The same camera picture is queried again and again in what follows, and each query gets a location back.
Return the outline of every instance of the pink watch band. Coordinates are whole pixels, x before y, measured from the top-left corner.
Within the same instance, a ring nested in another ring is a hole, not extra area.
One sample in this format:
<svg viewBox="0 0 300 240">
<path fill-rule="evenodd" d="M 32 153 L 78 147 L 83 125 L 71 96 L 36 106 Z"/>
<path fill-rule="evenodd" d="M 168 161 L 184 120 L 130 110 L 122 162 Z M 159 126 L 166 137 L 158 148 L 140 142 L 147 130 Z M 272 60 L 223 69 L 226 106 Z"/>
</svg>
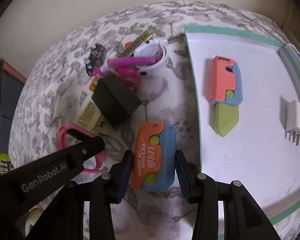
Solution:
<svg viewBox="0 0 300 240">
<path fill-rule="evenodd" d="M 61 127 L 59 129 L 58 139 L 57 139 L 57 150 L 58 151 L 67 147 L 67 144 L 66 144 L 66 135 L 67 134 L 79 135 L 78 136 L 79 138 L 77 138 L 79 140 L 84 140 L 84 138 L 88 138 L 88 137 L 92 138 L 92 137 L 96 136 L 95 134 L 81 128 L 80 126 L 78 126 L 74 123 L 68 123 L 68 124 L 61 125 Z M 102 166 L 104 158 L 105 158 L 104 152 L 100 152 L 100 153 L 96 154 L 95 155 L 96 167 L 94 169 L 84 168 L 82 173 L 91 174 L 91 173 L 101 172 L 102 170 L 100 170 L 100 168 Z"/>
</svg>

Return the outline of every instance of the white wall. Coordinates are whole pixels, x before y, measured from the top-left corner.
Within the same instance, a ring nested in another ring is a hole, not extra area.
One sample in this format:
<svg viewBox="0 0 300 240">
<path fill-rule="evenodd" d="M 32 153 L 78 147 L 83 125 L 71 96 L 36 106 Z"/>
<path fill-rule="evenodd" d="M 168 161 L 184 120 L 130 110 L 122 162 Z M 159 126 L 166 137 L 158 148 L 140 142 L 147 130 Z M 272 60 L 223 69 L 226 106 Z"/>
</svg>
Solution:
<svg viewBox="0 0 300 240">
<path fill-rule="evenodd" d="M 0 19 L 0 58 L 29 75 L 40 55 L 79 26 L 108 13 L 166 0 L 13 0 Z M 289 0 L 201 0 L 263 14 L 282 26 Z"/>
</svg>

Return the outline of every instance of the flower pattern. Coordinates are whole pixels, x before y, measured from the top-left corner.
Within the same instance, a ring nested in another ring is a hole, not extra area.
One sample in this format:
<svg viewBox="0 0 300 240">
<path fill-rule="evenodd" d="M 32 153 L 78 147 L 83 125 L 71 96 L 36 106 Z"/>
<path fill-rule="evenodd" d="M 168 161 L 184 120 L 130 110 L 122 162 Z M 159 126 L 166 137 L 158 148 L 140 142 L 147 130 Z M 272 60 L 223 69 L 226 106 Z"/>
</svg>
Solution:
<svg viewBox="0 0 300 240">
<path fill-rule="evenodd" d="M 56 151 L 58 129 L 73 120 L 83 100 L 91 95 L 91 78 L 84 58 L 96 42 L 106 47 L 107 57 L 123 50 L 144 30 L 168 39 L 169 64 L 160 76 L 145 77 L 137 91 L 142 100 L 134 114 L 113 133 L 104 136 L 106 159 L 103 172 L 134 147 L 143 122 L 163 120 L 176 127 L 177 147 L 199 164 L 197 107 L 191 66 L 185 43 L 185 25 L 213 25 L 248 30 L 281 42 L 288 39 L 270 19 L 223 4 L 200 1 L 167 1 L 118 11 L 71 32 L 51 46 L 35 64 L 20 95 L 10 132 L 9 155 L 20 167 Z M 96 175 L 79 174 L 77 183 Z M 46 208 L 57 192 L 39 203 Z M 128 187 L 121 204 L 112 205 L 118 239 L 190 239 L 196 206 L 182 197 L 177 181 L 166 192 L 147 193 Z M 89 239 L 89 205 L 85 205 L 84 239 Z M 282 239 L 294 239 L 300 231 L 300 208 L 275 228 Z"/>
</svg>

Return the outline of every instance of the yellow-green circle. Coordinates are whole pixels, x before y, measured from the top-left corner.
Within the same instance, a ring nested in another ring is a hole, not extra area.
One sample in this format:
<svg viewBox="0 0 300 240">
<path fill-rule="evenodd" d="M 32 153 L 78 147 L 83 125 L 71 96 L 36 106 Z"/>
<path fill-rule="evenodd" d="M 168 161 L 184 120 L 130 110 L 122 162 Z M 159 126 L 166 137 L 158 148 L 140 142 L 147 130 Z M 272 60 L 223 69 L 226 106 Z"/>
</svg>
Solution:
<svg viewBox="0 0 300 240">
<path fill-rule="evenodd" d="M 159 144 L 159 137 L 158 136 L 151 136 L 149 139 L 149 143 L 152 145 L 158 145 Z"/>
<path fill-rule="evenodd" d="M 234 97 L 234 93 L 232 90 L 227 90 L 226 91 L 226 97 L 227 98 L 233 98 Z"/>
<path fill-rule="evenodd" d="M 145 183 L 153 185 L 157 182 L 157 173 L 149 172 L 145 177 Z"/>
</svg>

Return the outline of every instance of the green toy blade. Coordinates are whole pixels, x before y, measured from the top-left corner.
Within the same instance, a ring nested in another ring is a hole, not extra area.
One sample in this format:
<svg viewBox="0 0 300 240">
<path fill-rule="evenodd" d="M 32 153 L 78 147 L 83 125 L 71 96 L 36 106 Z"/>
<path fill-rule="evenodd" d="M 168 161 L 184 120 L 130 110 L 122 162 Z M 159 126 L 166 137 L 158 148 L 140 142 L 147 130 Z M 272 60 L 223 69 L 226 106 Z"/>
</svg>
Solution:
<svg viewBox="0 0 300 240">
<path fill-rule="evenodd" d="M 221 137 L 226 136 L 239 122 L 239 106 L 216 103 L 214 130 Z"/>
</svg>

